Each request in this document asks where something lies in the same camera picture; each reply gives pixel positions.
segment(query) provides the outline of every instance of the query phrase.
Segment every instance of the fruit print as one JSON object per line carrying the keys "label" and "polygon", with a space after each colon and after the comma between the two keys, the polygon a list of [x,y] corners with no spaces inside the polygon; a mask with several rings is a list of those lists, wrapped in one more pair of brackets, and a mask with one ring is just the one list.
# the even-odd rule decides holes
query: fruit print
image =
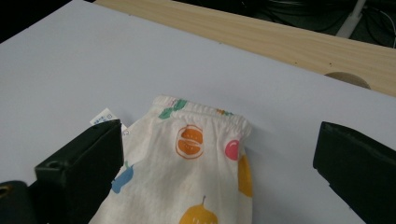
{"label": "fruit print", "polygon": [[122,186],[126,185],[134,177],[134,167],[128,166],[128,161],[125,162],[125,167],[126,170],[111,182],[111,189],[117,194],[120,193]]}
{"label": "fruit print", "polygon": [[205,198],[206,196],[204,196],[201,204],[187,209],[179,224],[218,224],[216,215],[204,208]]}
{"label": "fruit print", "polygon": [[238,160],[238,150],[239,147],[239,141],[238,140],[233,140],[230,141],[227,146],[225,147],[225,155],[232,161],[237,161]]}
{"label": "fruit print", "polygon": [[204,153],[202,149],[203,133],[195,125],[187,125],[180,129],[176,141],[176,152],[184,159],[196,159]]}
{"label": "fruit print", "polygon": [[249,198],[253,196],[251,173],[246,155],[243,155],[238,162],[238,189]]}
{"label": "fruit print", "polygon": [[233,113],[228,112],[228,111],[225,111],[225,110],[222,110],[222,109],[216,109],[216,112],[218,112],[218,113],[221,114],[221,115],[225,115],[225,116],[231,116],[231,115],[233,115]]}
{"label": "fruit print", "polygon": [[181,110],[187,104],[186,100],[179,99],[175,102],[173,107],[168,107],[163,110],[163,112],[158,116],[160,119],[169,119],[172,112]]}

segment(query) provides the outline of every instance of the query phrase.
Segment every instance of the pink circle print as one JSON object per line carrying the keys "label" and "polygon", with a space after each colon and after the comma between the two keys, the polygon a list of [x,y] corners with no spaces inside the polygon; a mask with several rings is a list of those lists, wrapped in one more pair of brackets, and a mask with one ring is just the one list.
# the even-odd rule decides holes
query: pink circle print
{"label": "pink circle print", "polygon": [[227,144],[227,147],[225,147],[225,155],[233,161],[238,160],[238,147],[239,147],[239,141],[238,140],[232,140]]}

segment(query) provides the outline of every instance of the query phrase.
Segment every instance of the yellow lemon print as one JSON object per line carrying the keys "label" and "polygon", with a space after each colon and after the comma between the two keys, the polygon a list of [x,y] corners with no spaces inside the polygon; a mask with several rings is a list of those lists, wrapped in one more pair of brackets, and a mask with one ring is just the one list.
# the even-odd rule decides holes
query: yellow lemon print
{"label": "yellow lemon print", "polygon": [[187,125],[178,131],[176,152],[184,159],[196,159],[203,153],[203,142],[202,130],[195,125]]}
{"label": "yellow lemon print", "polygon": [[219,114],[221,114],[221,115],[223,115],[223,114],[225,113],[225,110],[222,110],[222,109],[216,109],[216,111],[217,111]]}
{"label": "yellow lemon print", "polygon": [[248,166],[248,157],[243,155],[238,162],[238,188],[239,191],[248,197],[253,196],[250,168]]}
{"label": "yellow lemon print", "polygon": [[204,199],[199,205],[187,209],[179,224],[218,224],[218,218],[209,210],[204,208]]}

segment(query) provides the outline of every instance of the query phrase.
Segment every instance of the white fabric pouch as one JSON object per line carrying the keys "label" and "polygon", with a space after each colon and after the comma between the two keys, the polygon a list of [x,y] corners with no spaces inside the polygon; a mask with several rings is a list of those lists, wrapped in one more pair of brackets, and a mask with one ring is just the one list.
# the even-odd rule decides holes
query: white fabric pouch
{"label": "white fabric pouch", "polygon": [[124,166],[91,223],[251,223],[248,121],[159,96],[123,137]]}

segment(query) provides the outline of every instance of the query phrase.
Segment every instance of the wooden surface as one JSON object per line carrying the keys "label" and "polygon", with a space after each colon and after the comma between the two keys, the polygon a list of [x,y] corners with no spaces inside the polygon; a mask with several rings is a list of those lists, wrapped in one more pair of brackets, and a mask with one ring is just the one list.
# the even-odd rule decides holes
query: wooden surface
{"label": "wooden surface", "polygon": [[170,0],[96,4],[325,75],[346,72],[396,96],[396,50]]}

